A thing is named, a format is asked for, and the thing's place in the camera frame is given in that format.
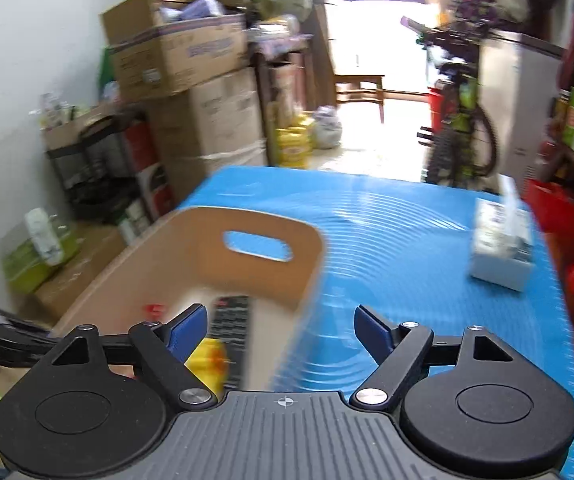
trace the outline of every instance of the handlebar grip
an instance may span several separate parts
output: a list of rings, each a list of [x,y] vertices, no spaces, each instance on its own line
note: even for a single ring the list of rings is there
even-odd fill
[[[403,27],[409,28],[412,31],[417,32],[418,34],[422,34],[425,31],[427,31],[427,27],[425,27],[422,23],[414,22],[414,20],[406,16],[403,16],[400,19],[400,24],[403,25]]]

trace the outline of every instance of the blue tablecloth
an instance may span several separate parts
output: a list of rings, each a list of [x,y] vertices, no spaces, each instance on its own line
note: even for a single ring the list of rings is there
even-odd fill
[[[414,320],[441,335],[483,325],[574,396],[574,332],[542,236],[534,233],[535,268],[522,294],[468,276],[478,197],[497,199],[362,175],[231,167],[183,206],[271,212],[324,235],[320,288],[276,389],[352,392],[375,368],[353,333],[353,310],[363,303],[394,323]],[[234,243],[269,256],[282,250],[266,238],[240,235]],[[574,478],[574,444],[563,474]]]

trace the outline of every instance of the small wooden table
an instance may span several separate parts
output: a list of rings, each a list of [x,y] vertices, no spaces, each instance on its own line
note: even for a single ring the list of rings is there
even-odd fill
[[[385,93],[382,89],[383,75],[347,74],[334,76],[336,85],[348,84],[349,89],[336,86],[336,103],[368,102],[380,106],[380,122],[385,122]],[[372,83],[375,88],[363,88],[363,83]]]

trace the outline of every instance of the sunlight on floor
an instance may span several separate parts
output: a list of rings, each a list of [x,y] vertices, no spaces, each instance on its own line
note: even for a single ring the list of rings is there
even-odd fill
[[[384,124],[372,103],[343,104],[338,115],[342,142],[332,150],[315,150],[312,169],[420,182],[426,148],[416,133],[431,123],[427,103],[387,99]]]

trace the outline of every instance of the tissue box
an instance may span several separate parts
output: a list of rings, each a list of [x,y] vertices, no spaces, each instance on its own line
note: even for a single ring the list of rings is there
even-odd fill
[[[478,199],[470,274],[521,292],[531,270],[532,241],[528,211],[516,211],[516,243],[504,233],[504,205]]]

